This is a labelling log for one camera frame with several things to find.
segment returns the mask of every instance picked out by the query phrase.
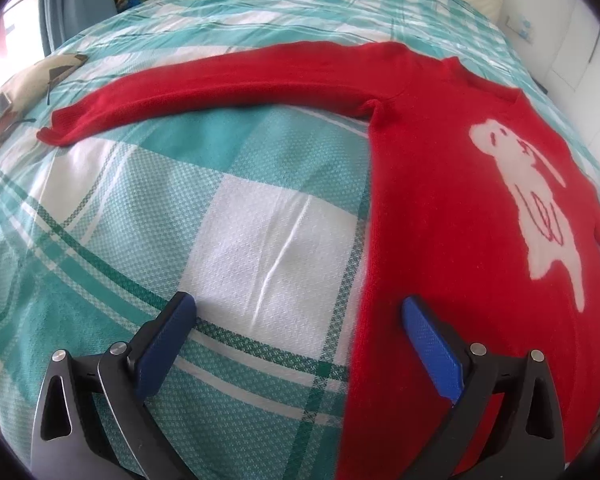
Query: white rabbit design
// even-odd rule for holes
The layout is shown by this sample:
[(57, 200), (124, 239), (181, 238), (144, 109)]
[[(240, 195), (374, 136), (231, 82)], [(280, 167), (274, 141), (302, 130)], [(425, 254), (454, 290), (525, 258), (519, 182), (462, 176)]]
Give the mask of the white rabbit design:
[(489, 119), (476, 124), (469, 135), (479, 150), (495, 159), (502, 179), (516, 201), (520, 232), (528, 248), (531, 279), (539, 280), (553, 262), (562, 262), (571, 278), (576, 307), (582, 312), (584, 288), (580, 254), (569, 221), (537, 169), (538, 161), (563, 187), (566, 186), (564, 179), (542, 153), (498, 121)]

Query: red sweater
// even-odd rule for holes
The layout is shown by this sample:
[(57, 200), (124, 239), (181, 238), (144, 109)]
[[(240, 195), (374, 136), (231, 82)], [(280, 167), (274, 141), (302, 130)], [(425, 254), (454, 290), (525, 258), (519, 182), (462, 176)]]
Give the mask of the red sweater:
[(400, 325), (415, 293), (465, 341), (547, 355), (571, 460), (600, 406), (600, 204), (521, 90), (403, 44), (292, 43), (123, 77), (56, 110), (38, 137), (65, 146), (266, 103), (371, 117), (369, 262), (338, 478), (394, 480), (449, 408)]

